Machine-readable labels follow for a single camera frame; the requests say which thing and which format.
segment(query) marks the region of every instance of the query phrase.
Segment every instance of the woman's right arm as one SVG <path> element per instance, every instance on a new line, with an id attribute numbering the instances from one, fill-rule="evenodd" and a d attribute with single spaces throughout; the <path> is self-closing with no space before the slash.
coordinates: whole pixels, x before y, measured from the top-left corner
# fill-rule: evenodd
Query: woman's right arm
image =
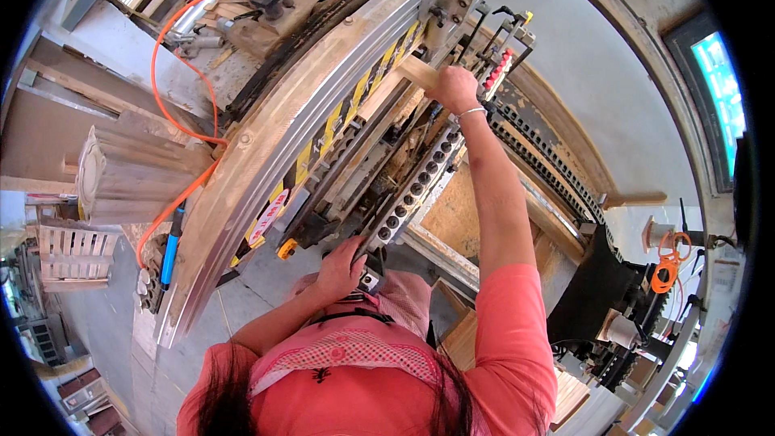
<path id="1" fill-rule="evenodd" d="M 481 107 L 476 97 L 477 85 L 476 78 L 467 69 L 447 66 L 440 71 L 439 85 L 426 94 L 451 113 L 460 115 Z M 535 266 L 525 189 L 515 165 L 490 130 L 483 111 L 463 114 L 460 128 L 468 147 L 468 165 L 479 215 L 480 283 L 502 266 L 515 263 Z"/>
<path id="2" fill-rule="evenodd" d="M 516 167 L 490 130 L 477 81 L 447 67 L 427 94 L 459 118 L 480 225 L 476 367 L 465 373 L 492 434 L 546 433 L 557 399 L 547 315 Z"/>

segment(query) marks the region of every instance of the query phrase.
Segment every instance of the yellow and black warning stripe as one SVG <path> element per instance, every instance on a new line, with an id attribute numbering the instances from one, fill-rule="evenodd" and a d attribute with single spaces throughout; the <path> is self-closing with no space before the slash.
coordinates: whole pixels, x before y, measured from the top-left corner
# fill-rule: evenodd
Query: yellow and black warning stripe
<path id="1" fill-rule="evenodd" d="M 389 73 L 394 65 L 400 62 L 407 53 L 411 53 L 420 44 L 424 31 L 425 24 L 416 21 L 396 42 L 391 44 L 387 51 L 382 55 L 382 58 L 360 78 L 352 91 L 336 105 L 325 123 L 315 132 L 312 136 L 312 140 L 305 145 L 302 153 L 296 158 L 296 161 L 291 165 L 291 168 L 286 172 L 283 179 L 276 185 L 276 188 L 269 198 L 266 199 L 266 203 L 264 203 L 264 208 L 261 210 L 261 213 L 263 213 L 266 208 L 269 207 L 270 203 L 285 189 L 291 190 L 291 195 L 286 200 L 285 205 L 293 199 L 293 188 L 296 185 L 302 185 L 305 182 L 309 173 L 315 169 L 318 161 L 333 144 L 336 135 L 344 131 L 346 125 L 353 120 L 358 113 L 358 109 L 363 105 L 366 99 L 368 99 L 371 92 L 379 86 L 383 77 Z M 242 243 L 232 259 L 232 267 L 236 266 L 251 249 L 259 247 L 264 243 L 264 237 L 261 236 L 252 246 L 248 245 L 250 233 L 253 231 L 253 227 L 256 225 L 260 216 L 261 214 L 256 217 L 245 233 Z"/>

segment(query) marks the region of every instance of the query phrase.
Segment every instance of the woman's left arm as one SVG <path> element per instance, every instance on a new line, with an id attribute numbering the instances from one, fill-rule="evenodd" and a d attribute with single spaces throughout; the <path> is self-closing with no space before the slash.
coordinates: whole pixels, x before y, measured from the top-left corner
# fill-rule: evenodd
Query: woman's left arm
<path id="1" fill-rule="evenodd" d="M 259 357 L 295 334 L 319 310 L 349 295 L 357 286 L 366 257 L 350 266 L 363 237 L 354 236 L 323 259 L 318 279 L 299 295 L 240 328 L 231 342 L 248 348 Z"/>

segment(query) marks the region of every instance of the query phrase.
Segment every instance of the woman's right hand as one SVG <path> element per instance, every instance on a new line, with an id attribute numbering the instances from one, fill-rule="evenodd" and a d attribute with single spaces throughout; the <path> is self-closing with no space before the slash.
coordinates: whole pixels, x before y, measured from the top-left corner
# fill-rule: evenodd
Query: woman's right hand
<path id="1" fill-rule="evenodd" d="M 363 236 L 350 237 L 323 258 L 318 279 L 310 288 L 321 297 L 324 305 L 336 303 L 358 286 L 363 266 L 366 264 L 366 255 L 355 262 L 353 256 L 365 239 Z"/>
<path id="2" fill-rule="evenodd" d="M 436 88 L 427 90 L 425 96 L 459 115 L 481 106 L 477 100 L 478 87 L 479 82 L 468 69 L 444 66 L 439 71 L 439 83 Z"/>

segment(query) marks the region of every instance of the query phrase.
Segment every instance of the woman's left hand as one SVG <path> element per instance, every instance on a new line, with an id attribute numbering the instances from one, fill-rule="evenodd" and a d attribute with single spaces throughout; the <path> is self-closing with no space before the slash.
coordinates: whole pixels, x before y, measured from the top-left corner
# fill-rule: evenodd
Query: woman's left hand
<path id="1" fill-rule="evenodd" d="M 355 251 L 365 239 L 363 236 L 346 239 L 323 259 L 318 279 L 310 288 L 313 288 L 327 305 L 343 299 L 358 286 L 363 265 L 366 264 L 366 255 L 355 262 L 352 261 Z"/>

